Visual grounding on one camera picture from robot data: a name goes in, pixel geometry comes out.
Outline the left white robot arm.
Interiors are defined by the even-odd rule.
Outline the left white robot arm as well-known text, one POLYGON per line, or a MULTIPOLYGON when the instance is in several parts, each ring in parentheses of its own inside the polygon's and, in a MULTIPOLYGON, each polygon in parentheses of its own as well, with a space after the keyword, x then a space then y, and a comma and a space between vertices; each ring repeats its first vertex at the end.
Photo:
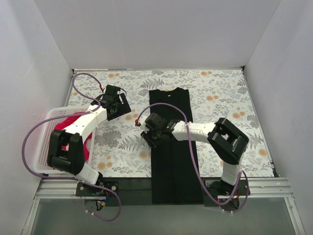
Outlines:
POLYGON ((92 101, 88 113, 78 117, 74 123, 50 135, 47 165, 70 173, 87 184, 87 190, 94 196, 100 195, 104 184, 99 172, 85 163, 84 143, 96 127, 131 111, 124 89, 107 85, 105 92, 92 101))

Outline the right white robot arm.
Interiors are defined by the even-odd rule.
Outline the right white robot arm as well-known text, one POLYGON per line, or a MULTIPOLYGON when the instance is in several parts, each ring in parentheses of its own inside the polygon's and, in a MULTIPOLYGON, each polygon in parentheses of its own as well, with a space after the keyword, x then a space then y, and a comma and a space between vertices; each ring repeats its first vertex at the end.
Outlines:
POLYGON ((178 119, 166 120, 152 113, 141 116, 135 125, 142 129, 141 136, 151 148, 172 140, 210 144, 224 162, 221 190, 231 195, 239 189, 237 179, 249 138, 228 119, 220 118, 212 123, 186 123, 178 119))

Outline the black t shirt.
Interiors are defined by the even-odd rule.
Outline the black t shirt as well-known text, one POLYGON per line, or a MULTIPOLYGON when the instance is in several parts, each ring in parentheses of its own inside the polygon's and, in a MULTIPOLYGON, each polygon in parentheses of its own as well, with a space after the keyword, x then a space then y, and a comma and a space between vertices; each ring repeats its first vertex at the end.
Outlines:
MULTIPOLYGON (((189 91, 150 90, 150 111, 167 120, 193 120, 189 91)), ((201 204, 202 188, 195 173, 196 144, 166 141, 151 150, 152 202, 154 204, 201 204)))

